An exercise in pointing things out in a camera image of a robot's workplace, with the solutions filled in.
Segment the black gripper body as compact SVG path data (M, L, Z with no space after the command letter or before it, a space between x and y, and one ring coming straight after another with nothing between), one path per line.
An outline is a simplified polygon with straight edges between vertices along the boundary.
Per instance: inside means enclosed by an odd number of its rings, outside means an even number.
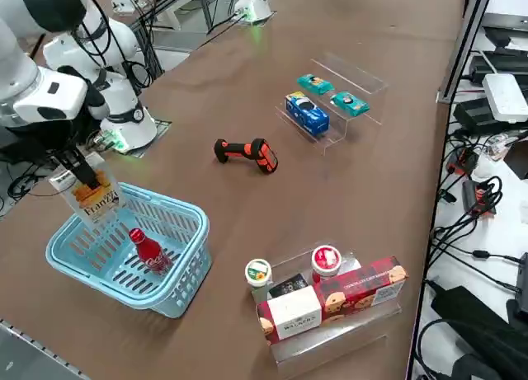
M48 156L74 151L83 118L1 127L2 162L43 162Z

